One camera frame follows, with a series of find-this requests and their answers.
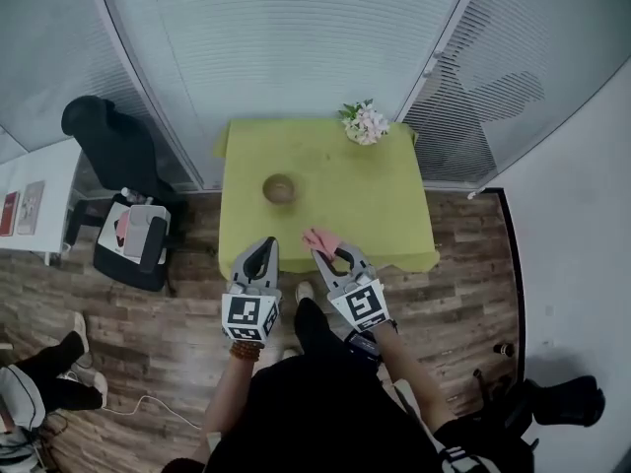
green tablecloth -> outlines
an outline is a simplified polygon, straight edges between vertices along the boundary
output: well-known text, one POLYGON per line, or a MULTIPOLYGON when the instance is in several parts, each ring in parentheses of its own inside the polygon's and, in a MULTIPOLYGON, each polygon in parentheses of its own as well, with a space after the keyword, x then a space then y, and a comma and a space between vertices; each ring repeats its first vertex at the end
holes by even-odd
POLYGON ((325 228, 358 245, 376 267, 428 271, 439 260, 412 132, 395 123, 373 146, 346 138, 335 119, 231 121, 215 154, 226 158, 219 264, 230 277, 235 258, 263 237, 280 244, 280 269, 316 269, 303 230, 325 228), (273 205, 262 185, 273 173, 294 181, 297 199, 273 205))

flower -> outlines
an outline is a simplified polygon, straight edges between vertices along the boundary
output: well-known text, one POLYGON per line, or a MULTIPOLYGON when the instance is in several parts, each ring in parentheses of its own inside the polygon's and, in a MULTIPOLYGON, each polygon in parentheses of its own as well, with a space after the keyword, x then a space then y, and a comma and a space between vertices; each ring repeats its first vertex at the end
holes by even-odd
POLYGON ((346 136, 353 142, 367 146, 376 144, 389 131, 383 115, 373 109, 373 101, 365 100, 354 105, 344 104, 340 110, 346 136))

brown bowl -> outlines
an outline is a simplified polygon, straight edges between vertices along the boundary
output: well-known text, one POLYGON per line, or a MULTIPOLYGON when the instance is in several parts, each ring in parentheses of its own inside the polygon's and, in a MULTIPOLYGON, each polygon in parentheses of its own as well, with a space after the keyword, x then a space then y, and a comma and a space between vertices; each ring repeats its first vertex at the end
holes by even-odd
POLYGON ((274 173, 263 182, 263 196, 274 205, 292 203, 296 199, 294 182, 287 175, 274 173))

person's arm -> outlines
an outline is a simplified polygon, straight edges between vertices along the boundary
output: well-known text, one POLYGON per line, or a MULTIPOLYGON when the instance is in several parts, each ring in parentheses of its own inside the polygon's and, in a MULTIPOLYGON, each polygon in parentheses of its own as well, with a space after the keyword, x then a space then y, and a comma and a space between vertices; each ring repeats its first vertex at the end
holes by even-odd
POLYGON ((2 419, 2 430, 0 431, 3 433, 11 433, 16 429, 16 423, 13 422, 13 418, 2 396, 0 396, 0 418, 2 419))
POLYGON ((392 382, 405 379, 410 384, 418 403, 423 422, 432 433, 452 421, 452 413, 440 387, 403 345, 390 322, 382 322, 371 329, 379 344, 387 372, 392 382))
POLYGON ((253 370, 254 361, 230 357, 213 399, 206 408, 199 446, 191 455, 191 459, 206 464, 210 458, 208 434, 224 434, 237 423, 247 402, 253 370))

gray book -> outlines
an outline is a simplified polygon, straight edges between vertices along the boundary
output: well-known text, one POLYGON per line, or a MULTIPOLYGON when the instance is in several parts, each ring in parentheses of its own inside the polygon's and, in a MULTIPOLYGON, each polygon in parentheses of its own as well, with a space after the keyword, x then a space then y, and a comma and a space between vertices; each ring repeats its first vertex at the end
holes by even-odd
POLYGON ((18 235, 32 235, 35 233, 43 185, 44 181, 40 180, 39 182, 31 182, 27 186, 22 196, 22 205, 20 206, 20 217, 18 218, 17 227, 18 235))

